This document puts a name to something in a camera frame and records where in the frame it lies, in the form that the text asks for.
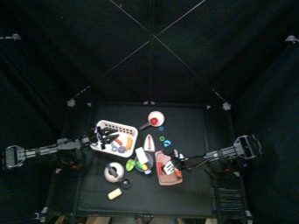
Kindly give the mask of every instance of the yellow object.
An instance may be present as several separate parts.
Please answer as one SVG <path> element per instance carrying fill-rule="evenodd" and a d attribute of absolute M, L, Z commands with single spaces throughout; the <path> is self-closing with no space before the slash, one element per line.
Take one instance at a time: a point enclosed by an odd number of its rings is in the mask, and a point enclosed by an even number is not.
<path fill-rule="evenodd" d="M 112 199 L 114 199 L 117 196 L 120 196 L 121 195 L 121 191 L 120 191 L 120 189 L 117 188 L 113 192 L 110 192 L 106 196 L 108 196 L 108 198 L 112 200 Z"/>
<path fill-rule="evenodd" d="M 132 137 L 128 137 L 128 138 L 126 138 L 126 141 L 125 141 L 125 149 L 126 149 L 128 151 L 130 150 L 132 143 L 133 143 L 133 139 L 132 139 Z"/>

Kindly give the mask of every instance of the black curtain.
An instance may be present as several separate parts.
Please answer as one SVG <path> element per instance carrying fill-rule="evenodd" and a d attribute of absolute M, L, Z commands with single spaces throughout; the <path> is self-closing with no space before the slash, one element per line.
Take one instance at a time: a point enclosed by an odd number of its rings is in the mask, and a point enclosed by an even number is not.
<path fill-rule="evenodd" d="M 210 105 L 216 91 L 236 135 L 261 137 L 245 176 L 257 223 L 296 223 L 299 48 L 284 40 L 297 34 L 299 2 L 112 2 L 0 1 L 0 36 L 22 38 L 0 39 L 1 150 L 54 143 L 66 100 L 85 87 L 84 102 Z M 0 171 L 1 219 L 40 212 L 50 173 L 50 163 Z"/>
<path fill-rule="evenodd" d="M 14 30 L 0 19 L 0 33 Z M 66 102 L 22 46 L 0 39 L 0 149 L 54 144 L 61 135 Z M 45 205 L 53 166 L 50 160 L 14 171 L 0 171 L 0 222 L 38 213 Z"/>
<path fill-rule="evenodd" d="M 237 135 L 256 134 L 262 145 L 245 175 L 246 198 L 257 223 L 299 221 L 299 45 L 289 43 L 234 108 Z"/>

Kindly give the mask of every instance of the cup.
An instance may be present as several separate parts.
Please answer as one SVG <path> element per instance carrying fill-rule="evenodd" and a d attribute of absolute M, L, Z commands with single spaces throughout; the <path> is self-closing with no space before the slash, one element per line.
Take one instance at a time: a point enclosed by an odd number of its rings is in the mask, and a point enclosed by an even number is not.
<path fill-rule="evenodd" d="M 144 174 L 149 174 L 152 172 L 154 160 L 153 160 L 153 157 L 150 156 L 150 154 L 148 154 L 148 153 L 145 153 L 145 157 L 148 159 L 148 162 L 144 164 L 140 164 L 137 157 L 134 157 L 134 168 Z"/>

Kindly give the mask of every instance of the red object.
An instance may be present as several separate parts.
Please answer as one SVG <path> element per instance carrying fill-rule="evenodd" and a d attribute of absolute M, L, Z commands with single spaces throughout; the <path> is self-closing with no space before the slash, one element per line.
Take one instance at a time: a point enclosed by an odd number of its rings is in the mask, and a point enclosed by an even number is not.
<path fill-rule="evenodd" d="M 122 143 L 120 142 L 120 140 L 116 138 L 114 141 L 117 142 L 118 145 L 122 145 Z"/>
<path fill-rule="evenodd" d="M 158 175 L 162 175 L 162 174 L 164 174 L 162 166 L 164 166 L 164 164 L 162 164 L 161 162 L 157 162 L 157 171 L 158 171 Z"/>
<path fill-rule="evenodd" d="M 153 118 L 149 120 L 149 123 L 150 123 L 152 125 L 156 125 L 156 124 L 157 124 L 157 119 L 153 117 Z"/>
<path fill-rule="evenodd" d="M 178 179 L 182 178 L 182 172 L 178 169 L 174 169 L 174 175 Z"/>

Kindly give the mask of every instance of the pink object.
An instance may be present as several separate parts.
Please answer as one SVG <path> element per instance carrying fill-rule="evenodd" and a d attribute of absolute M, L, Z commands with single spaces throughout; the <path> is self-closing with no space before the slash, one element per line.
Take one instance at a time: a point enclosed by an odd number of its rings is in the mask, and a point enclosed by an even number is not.
<path fill-rule="evenodd" d="M 154 153 L 156 172 L 157 172 L 158 184 L 161 186 L 172 186 L 182 182 L 182 179 L 177 178 L 174 172 L 170 173 L 169 175 L 158 175 L 158 164 L 162 163 L 162 165 L 165 165 L 169 162 L 169 160 L 170 157 L 165 156 L 160 150 Z"/>

